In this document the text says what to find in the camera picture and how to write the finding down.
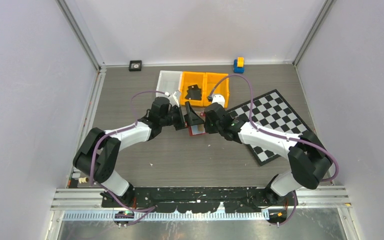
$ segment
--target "yellow connector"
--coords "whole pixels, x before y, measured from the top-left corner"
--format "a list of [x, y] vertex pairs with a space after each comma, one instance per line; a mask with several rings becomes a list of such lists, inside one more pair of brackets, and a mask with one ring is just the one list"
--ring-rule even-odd
[[237, 58], [237, 67], [238, 68], [243, 68], [244, 67], [244, 58], [243, 57], [238, 57]]

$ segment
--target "white wall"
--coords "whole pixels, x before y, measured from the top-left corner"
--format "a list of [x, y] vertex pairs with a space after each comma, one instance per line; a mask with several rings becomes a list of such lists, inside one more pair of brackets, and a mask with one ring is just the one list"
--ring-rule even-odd
[[40, 240], [96, 71], [54, 0], [0, 1], [0, 240]]
[[69, 0], [107, 65], [292, 62], [324, 0]]
[[298, 71], [365, 239], [384, 239], [384, 1], [336, 1]]

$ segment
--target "black and white checkered board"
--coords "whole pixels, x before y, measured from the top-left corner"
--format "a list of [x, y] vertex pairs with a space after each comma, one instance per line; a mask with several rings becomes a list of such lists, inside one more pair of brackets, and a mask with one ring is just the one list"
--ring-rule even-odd
[[[263, 127], [291, 134], [300, 134], [305, 130], [310, 130], [276, 89], [255, 97], [253, 104], [252, 120]], [[235, 106], [228, 112], [233, 118], [240, 116], [247, 119], [250, 114], [250, 101]], [[279, 157], [259, 146], [247, 145], [247, 147], [261, 166]]]

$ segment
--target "blue and yellow object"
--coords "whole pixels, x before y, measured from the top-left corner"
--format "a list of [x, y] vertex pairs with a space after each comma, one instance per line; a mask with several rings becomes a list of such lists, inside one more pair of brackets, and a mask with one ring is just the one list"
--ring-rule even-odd
[[243, 74], [245, 71], [244, 58], [238, 57], [233, 61], [233, 72], [236, 74]]

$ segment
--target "yellow bin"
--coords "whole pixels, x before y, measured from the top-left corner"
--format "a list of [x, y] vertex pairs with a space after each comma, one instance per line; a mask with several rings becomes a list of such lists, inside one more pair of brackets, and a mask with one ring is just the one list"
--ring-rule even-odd
[[[203, 106], [207, 107], [211, 104], [207, 100], [207, 95], [211, 93], [211, 90], [216, 86], [216, 84], [224, 77], [226, 77], [227, 73], [213, 73], [213, 72], [206, 72], [206, 89], [205, 89], [205, 95], [203, 99]], [[218, 87], [215, 89], [213, 94], [221, 94], [224, 97], [224, 108], [226, 109], [229, 104], [229, 78], [225, 79]]]
[[[188, 87], [192, 85], [198, 85], [198, 88], [201, 89], [201, 100], [189, 100], [185, 97], [188, 95]], [[180, 104], [185, 105], [185, 102], [189, 101], [191, 106], [202, 107], [204, 105], [204, 99], [207, 98], [207, 76], [205, 72], [193, 72], [193, 71], [184, 71], [181, 76], [181, 96]]]

